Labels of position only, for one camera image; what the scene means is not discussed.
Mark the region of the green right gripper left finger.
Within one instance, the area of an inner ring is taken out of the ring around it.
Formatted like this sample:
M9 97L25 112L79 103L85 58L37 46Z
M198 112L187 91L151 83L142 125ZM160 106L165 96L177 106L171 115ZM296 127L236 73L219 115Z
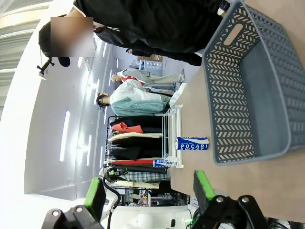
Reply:
M92 179L84 203L63 212L58 208L47 212L48 229L101 229L106 194L102 179Z

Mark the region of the green right gripper right finger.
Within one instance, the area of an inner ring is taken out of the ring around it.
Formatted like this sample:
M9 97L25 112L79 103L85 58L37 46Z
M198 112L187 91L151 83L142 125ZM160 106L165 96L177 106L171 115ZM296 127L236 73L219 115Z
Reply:
M199 216L193 220L194 229L217 229L221 224L230 224L234 229L268 228L253 196L243 195L234 200L215 194L202 170L194 171L193 191L199 205Z

